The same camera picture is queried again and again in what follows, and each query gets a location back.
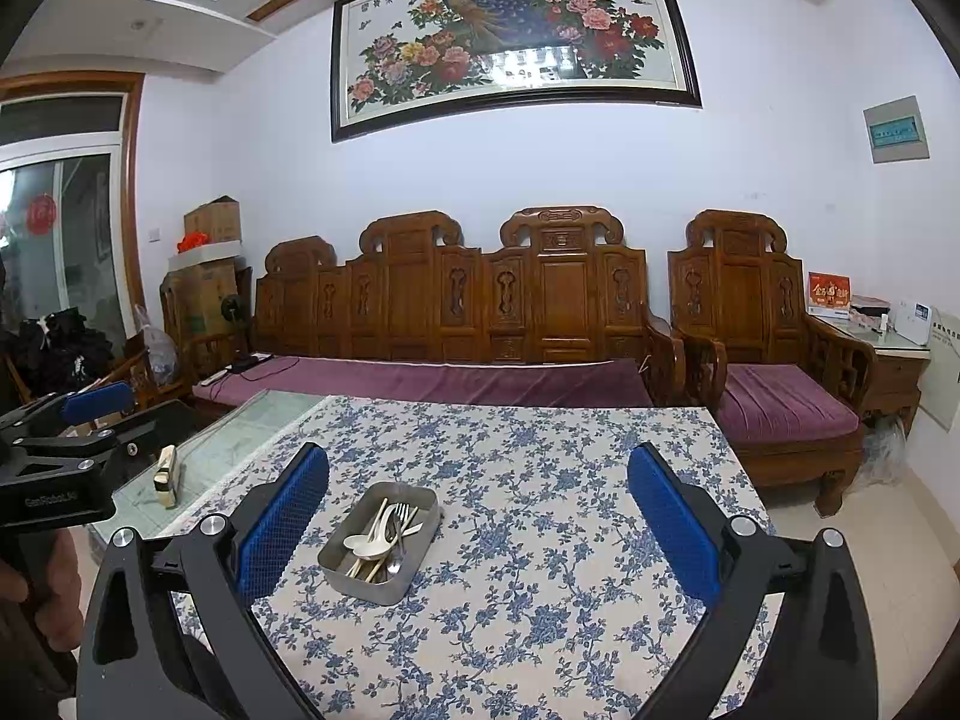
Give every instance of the plastic bag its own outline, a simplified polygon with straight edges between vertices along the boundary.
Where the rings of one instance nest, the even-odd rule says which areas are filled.
[[[143,331],[143,343],[150,357],[150,368],[154,372],[157,386],[173,384],[176,379],[176,343],[160,328],[150,324],[143,306],[133,306],[136,326]]]
[[[863,437],[863,463],[848,490],[862,490],[870,485],[894,485],[904,478],[906,470],[906,435],[898,416],[884,416]]]

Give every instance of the purple seat cushion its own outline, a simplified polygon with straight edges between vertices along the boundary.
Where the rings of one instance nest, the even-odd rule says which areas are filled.
[[[795,365],[730,365],[716,419],[738,445],[835,439],[860,424],[855,413]]]
[[[206,400],[238,406],[261,389],[473,406],[649,408],[633,360],[585,365],[430,365],[277,357],[210,386]]]

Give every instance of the glass tabletop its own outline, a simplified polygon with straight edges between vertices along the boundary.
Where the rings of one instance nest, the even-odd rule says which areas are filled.
[[[113,494],[117,508],[113,517],[88,525],[96,553],[102,553],[110,536],[124,526],[136,528],[143,538],[158,536],[227,471],[322,399],[322,395],[264,389],[186,440],[176,450],[183,464],[176,506],[165,509],[157,500],[157,464],[152,464]]]
[[[922,357],[930,356],[930,350],[926,346],[920,346],[913,343],[909,338],[904,338],[893,330],[887,330],[880,335],[869,327],[851,322],[849,319],[834,319],[834,317],[817,317],[822,322],[832,325],[841,333],[856,338],[858,341],[867,341],[877,351],[878,355],[887,355],[891,357]]]

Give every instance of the metal tray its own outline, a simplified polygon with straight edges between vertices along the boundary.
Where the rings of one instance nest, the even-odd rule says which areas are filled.
[[[362,577],[365,573],[361,570],[359,574],[361,578],[353,579],[347,576],[347,571],[353,567],[356,557],[353,556],[353,552],[344,547],[344,539],[347,536],[370,531],[373,517],[376,517],[384,498],[389,498],[391,503],[409,503],[419,507],[419,512],[416,513],[412,524],[422,522],[424,526],[419,533],[407,536],[403,540],[406,554],[397,576],[389,581],[373,584],[363,581]],[[415,488],[400,482],[374,482],[333,532],[323,549],[320,549],[317,562],[323,569],[323,574],[326,575],[330,586],[340,594],[371,601],[381,607],[391,607],[400,603],[400,599],[406,595],[416,570],[424,561],[430,542],[437,533],[441,515],[440,502],[433,490]]]

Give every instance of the wooden side table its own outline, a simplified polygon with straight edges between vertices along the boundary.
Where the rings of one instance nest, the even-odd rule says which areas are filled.
[[[899,415],[904,420],[904,432],[909,435],[914,415],[920,405],[920,374],[930,359],[930,350],[908,338],[888,330],[875,333],[848,319],[818,317],[858,341],[867,341],[877,353],[877,364],[863,397],[866,415]]]

